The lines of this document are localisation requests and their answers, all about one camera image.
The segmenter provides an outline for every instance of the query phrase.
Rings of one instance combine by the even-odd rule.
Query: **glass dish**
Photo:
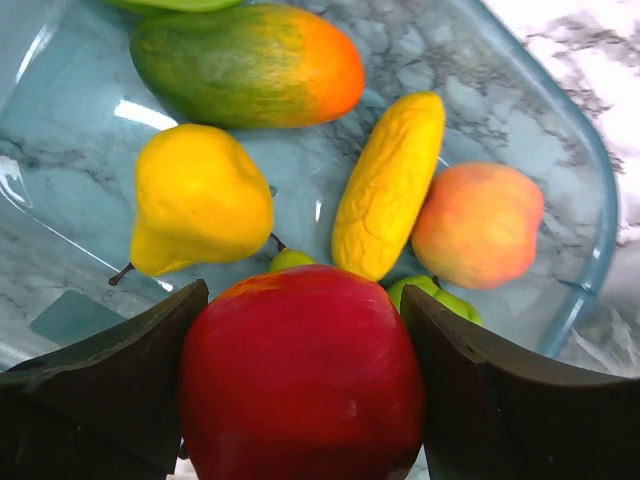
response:
[[[368,88],[354,112],[326,125],[232,132],[272,185],[275,232],[329,263],[333,215],[376,119],[404,93],[435,90],[448,115],[440,168],[506,163],[546,198],[524,277],[452,291],[478,307],[487,328],[555,355],[597,294],[615,243],[613,173],[591,124],[476,0],[292,3],[352,36]],[[63,343],[31,323],[68,290],[128,317],[195,278],[213,297],[266,271],[275,254],[269,243],[235,264],[161,279],[132,272],[107,284],[128,261],[137,153],[176,125],[131,62],[135,21],[98,0],[0,3],[0,368]],[[382,283],[422,270],[407,249]]]

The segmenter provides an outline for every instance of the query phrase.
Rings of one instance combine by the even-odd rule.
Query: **marble countertop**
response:
[[[616,172],[618,250],[601,292],[603,304],[573,331],[561,359],[640,376],[640,8],[638,0],[484,0],[593,122]],[[170,480],[190,480],[179,461]],[[429,478],[424,456],[410,480]]]

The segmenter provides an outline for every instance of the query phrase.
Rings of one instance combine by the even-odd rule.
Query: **red apple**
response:
[[[425,391],[382,287],[310,265],[209,304],[184,343],[178,402],[200,480],[400,480]]]

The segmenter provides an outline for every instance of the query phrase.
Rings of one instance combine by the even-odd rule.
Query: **mango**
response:
[[[226,129],[326,123],[350,112],[366,84],[354,42],[292,5],[149,17],[136,25],[130,51],[164,103],[194,123]]]
[[[376,124],[340,200],[335,264],[378,281],[409,240],[436,170],[445,127],[434,92],[406,95]]]
[[[434,179],[411,245],[434,275],[496,288],[533,264],[543,215],[542,192],[526,175],[493,162],[464,163]]]

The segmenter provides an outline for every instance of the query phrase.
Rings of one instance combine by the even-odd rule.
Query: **green and orange mango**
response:
[[[329,122],[351,111],[365,87],[350,38],[288,5],[147,17],[130,50],[142,80],[169,107],[221,128]]]

